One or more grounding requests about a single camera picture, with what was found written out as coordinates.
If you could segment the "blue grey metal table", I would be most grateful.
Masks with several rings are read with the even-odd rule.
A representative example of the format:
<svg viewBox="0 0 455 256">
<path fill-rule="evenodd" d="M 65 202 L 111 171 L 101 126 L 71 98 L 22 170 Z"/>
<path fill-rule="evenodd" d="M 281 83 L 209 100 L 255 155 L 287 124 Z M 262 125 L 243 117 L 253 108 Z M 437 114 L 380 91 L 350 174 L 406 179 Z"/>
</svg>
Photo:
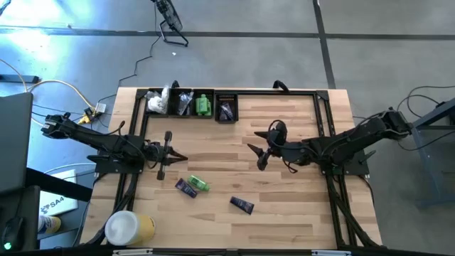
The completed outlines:
<svg viewBox="0 0 455 256">
<path fill-rule="evenodd" d="M 419 154 L 429 185 L 417 207 L 455 203 L 455 98 L 415 120 L 411 133 L 415 147 L 401 148 Z"/>
</svg>

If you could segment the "white cardboard box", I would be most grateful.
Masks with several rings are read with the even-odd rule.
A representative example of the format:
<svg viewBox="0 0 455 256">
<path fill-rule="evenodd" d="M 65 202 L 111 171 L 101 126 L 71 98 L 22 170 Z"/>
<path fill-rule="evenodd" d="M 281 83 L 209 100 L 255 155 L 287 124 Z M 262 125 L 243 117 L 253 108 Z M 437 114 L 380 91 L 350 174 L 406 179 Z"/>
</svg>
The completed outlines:
<svg viewBox="0 0 455 256">
<path fill-rule="evenodd" d="M 75 169 L 52 174 L 56 178 L 75 183 L 77 181 Z M 70 210 L 77 209 L 78 202 L 55 193 L 41 191 L 39 215 L 55 216 Z"/>
</svg>

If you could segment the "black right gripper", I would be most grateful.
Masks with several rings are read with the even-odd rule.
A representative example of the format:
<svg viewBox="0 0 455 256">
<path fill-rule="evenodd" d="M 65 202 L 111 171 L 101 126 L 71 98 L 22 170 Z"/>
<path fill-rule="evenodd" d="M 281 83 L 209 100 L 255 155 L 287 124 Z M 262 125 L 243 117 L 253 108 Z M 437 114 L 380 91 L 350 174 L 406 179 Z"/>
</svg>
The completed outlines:
<svg viewBox="0 0 455 256">
<path fill-rule="evenodd" d="M 292 151 L 301 153 L 305 152 L 305 146 L 301 142 L 288 142 L 287 141 L 287 126 L 280 119 L 274 120 L 268 127 L 267 131 L 254 132 L 254 135 L 266 140 L 268 145 L 267 150 L 264 151 L 252 144 L 247 146 L 258 156 L 257 167 L 260 171 L 264 171 L 268 164 L 268 159 L 271 156 L 280 158 L 289 171 L 296 171 L 295 168 L 290 167 L 291 161 L 285 159 Z"/>
</svg>

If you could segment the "black side desk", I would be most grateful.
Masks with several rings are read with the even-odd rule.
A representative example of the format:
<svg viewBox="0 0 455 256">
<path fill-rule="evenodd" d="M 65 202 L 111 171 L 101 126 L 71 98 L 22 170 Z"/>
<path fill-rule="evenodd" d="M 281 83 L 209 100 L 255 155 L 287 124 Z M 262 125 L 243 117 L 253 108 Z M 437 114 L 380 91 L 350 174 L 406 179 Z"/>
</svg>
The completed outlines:
<svg viewBox="0 0 455 256">
<path fill-rule="evenodd" d="M 0 236 L 6 221 L 13 217 L 24 219 L 24 244 L 21 250 L 13 252 L 31 251 L 39 248 L 38 216 L 41 191 L 47 191 L 87 202 L 91 198 L 92 189 L 78 183 L 72 183 L 43 172 L 27 169 L 24 187 L 0 193 Z M 0 254 L 4 251 L 0 243 Z"/>
</svg>

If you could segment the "clear vanity pack bag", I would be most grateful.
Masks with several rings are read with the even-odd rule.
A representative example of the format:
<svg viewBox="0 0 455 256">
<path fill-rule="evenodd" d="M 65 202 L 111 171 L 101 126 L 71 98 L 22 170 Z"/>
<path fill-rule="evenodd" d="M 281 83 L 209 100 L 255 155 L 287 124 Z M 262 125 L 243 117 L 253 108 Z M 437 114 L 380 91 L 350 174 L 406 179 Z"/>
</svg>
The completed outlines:
<svg viewBox="0 0 455 256">
<path fill-rule="evenodd" d="M 148 91 L 146 94 L 147 109 L 150 112 L 157 112 L 159 114 L 165 113 L 165 102 L 162 96 L 156 91 Z"/>
</svg>

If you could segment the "silver aluminium profile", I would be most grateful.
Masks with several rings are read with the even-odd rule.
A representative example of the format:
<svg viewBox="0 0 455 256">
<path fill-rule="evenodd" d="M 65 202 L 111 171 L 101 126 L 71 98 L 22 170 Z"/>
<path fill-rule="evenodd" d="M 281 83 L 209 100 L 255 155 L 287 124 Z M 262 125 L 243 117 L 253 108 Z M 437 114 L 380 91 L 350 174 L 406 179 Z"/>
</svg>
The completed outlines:
<svg viewBox="0 0 455 256">
<path fill-rule="evenodd" d="M 112 256 L 151 256 L 153 252 L 151 248 L 123 249 L 114 250 Z"/>
<path fill-rule="evenodd" d="M 352 256 L 352 252 L 344 250 L 312 250 L 311 256 Z"/>
</svg>

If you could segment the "black floor fan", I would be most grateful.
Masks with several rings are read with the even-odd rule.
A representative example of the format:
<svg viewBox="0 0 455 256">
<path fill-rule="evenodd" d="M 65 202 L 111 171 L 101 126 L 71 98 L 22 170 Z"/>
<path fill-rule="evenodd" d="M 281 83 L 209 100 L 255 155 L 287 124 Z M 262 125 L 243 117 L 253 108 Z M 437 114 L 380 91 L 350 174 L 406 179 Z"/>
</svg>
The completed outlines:
<svg viewBox="0 0 455 256">
<path fill-rule="evenodd" d="M 159 24 L 159 31 L 160 31 L 161 37 L 163 38 L 163 41 L 165 43 L 187 47 L 189 44 L 189 41 L 181 33 L 181 31 L 183 29 L 183 24 L 181 23 L 180 17 L 175 9 L 175 6 L 173 5 L 172 0 L 151 0 L 151 1 L 154 3 L 154 8 L 156 8 L 164 18 L 164 20 Z M 184 40 L 184 42 L 182 43 L 182 42 L 176 42 L 176 41 L 169 41 L 166 38 L 166 35 L 164 33 L 165 24 L 169 27 L 169 29 L 172 32 L 174 32 L 178 36 L 180 36 Z"/>
</svg>

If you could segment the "clear bag white cotton balls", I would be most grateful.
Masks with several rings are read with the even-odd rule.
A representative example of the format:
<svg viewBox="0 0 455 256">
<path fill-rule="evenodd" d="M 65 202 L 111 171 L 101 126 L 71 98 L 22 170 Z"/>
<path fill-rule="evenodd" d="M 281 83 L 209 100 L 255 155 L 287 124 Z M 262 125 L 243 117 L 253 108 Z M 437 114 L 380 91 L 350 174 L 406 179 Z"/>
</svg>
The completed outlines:
<svg viewBox="0 0 455 256">
<path fill-rule="evenodd" d="M 165 85 L 161 92 L 161 101 L 159 103 L 159 109 L 161 110 L 162 114 L 167 113 L 170 90 L 171 87 L 169 85 Z"/>
</svg>

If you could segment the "black floor bar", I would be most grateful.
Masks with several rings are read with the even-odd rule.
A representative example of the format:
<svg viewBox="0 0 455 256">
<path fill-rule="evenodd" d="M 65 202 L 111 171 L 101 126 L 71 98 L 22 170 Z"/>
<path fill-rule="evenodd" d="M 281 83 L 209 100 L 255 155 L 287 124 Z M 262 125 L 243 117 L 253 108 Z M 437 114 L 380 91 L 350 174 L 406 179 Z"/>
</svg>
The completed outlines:
<svg viewBox="0 0 455 256">
<path fill-rule="evenodd" d="M 34 75 L 22 75 L 19 77 L 18 75 L 5 75 L 0 74 L 0 82 L 14 82 L 14 83 L 37 83 L 40 81 L 38 76 Z"/>
</svg>

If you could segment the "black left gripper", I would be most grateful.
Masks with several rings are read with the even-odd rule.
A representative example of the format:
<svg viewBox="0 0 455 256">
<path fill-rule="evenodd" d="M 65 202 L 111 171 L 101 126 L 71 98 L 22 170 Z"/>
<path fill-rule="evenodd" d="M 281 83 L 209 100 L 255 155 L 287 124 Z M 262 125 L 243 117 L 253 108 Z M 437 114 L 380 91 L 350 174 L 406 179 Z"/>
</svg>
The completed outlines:
<svg viewBox="0 0 455 256">
<path fill-rule="evenodd" d="M 187 161 L 188 157 L 184 156 L 171 147 L 172 132 L 166 131 L 164 135 L 164 145 L 160 143 L 149 143 L 144 147 L 146 159 L 159 164 L 157 179 L 163 181 L 166 175 L 166 167 L 172 164 Z"/>
</svg>

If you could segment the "yellow white can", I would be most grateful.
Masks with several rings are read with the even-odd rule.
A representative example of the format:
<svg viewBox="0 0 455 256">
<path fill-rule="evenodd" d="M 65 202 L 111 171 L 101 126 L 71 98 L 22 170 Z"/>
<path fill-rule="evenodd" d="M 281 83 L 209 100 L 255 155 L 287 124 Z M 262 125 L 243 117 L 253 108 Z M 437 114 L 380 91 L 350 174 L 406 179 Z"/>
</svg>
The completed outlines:
<svg viewBox="0 0 455 256">
<path fill-rule="evenodd" d="M 61 227 L 61 219 L 55 216 L 38 216 L 38 234 L 53 234 Z"/>
</svg>

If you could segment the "dark grey monitor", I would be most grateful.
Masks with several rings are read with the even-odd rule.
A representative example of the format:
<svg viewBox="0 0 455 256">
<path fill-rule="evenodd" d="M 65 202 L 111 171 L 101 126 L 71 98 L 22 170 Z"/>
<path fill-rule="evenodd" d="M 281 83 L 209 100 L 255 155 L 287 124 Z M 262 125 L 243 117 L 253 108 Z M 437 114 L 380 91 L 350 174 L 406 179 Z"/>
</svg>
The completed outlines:
<svg viewBox="0 0 455 256">
<path fill-rule="evenodd" d="M 26 182 L 33 95 L 0 97 L 0 193 Z"/>
</svg>

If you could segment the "black computer mouse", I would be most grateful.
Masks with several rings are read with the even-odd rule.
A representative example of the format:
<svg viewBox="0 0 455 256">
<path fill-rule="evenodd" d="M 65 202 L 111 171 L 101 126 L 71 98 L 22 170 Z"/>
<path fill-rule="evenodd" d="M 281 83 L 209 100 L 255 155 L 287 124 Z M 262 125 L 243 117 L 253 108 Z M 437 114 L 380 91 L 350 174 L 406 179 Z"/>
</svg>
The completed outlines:
<svg viewBox="0 0 455 256">
<path fill-rule="evenodd" d="M 6 221 L 0 236 L 1 247 L 4 251 L 13 252 L 22 249 L 24 244 L 23 225 L 22 217 L 13 217 Z"/>
</svg>

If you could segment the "yellow tub white lid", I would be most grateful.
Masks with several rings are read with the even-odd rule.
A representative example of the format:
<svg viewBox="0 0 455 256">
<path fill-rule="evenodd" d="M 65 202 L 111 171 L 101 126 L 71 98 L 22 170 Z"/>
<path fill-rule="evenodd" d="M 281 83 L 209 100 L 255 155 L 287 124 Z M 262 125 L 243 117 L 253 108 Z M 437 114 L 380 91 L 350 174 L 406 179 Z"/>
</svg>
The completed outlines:
<svg viewBox="0 0 455 256">
<path fill-rule="evenodd" d="M 156 225 L 152 217 L 121 210 L 109 217 L 104 232 L 109 243 L 126 246 L 152 239 L 155 229 Z"/>
</svg>

